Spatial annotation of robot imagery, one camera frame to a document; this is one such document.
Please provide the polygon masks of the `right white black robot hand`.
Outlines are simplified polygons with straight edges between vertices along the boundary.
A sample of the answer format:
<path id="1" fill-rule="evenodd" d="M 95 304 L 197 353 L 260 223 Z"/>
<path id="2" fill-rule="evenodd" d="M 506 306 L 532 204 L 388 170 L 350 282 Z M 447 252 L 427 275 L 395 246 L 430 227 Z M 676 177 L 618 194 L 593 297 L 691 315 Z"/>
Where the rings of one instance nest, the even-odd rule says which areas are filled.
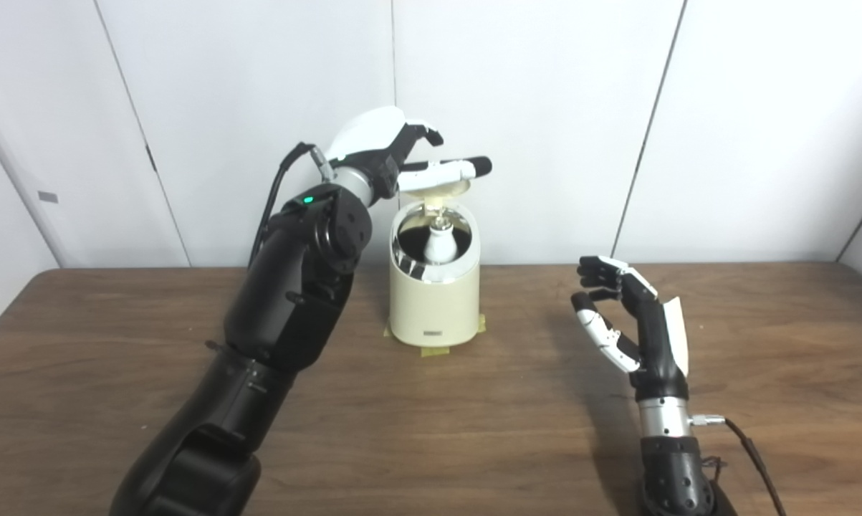
<path id="1" fill-rule="evenodd" d="M 681 301 L 663 303 L 636 268 L 608 256 L 583 256 L 577 268 L 582 291 L 570 301 L 595 347 L 628 374 L 637 401 L 689 399 L 687 336 Z M 637 324 L 636 340 L 600 313 L 598 302 L 620 302 Z"/>

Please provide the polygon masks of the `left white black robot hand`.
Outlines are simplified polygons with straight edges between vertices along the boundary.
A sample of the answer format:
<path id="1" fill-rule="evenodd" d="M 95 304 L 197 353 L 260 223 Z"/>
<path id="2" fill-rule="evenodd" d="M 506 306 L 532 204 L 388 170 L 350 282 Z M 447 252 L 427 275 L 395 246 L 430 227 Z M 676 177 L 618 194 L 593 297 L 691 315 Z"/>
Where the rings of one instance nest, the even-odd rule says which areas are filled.
<path id="1" fill-rule="evenodd" d="M 336 134 L 327 151 L 312 150 L 323 183 L 353 192 L 366 206 L 399 193 L 417 197 L 459 196 L 474 179 L 490 174 L 489 157 L 442 161 L 407 161 L 414 146 L 433 147 L 444 138 L 432 124 L 410 120 L 391 105 L 353 118 Z"/>

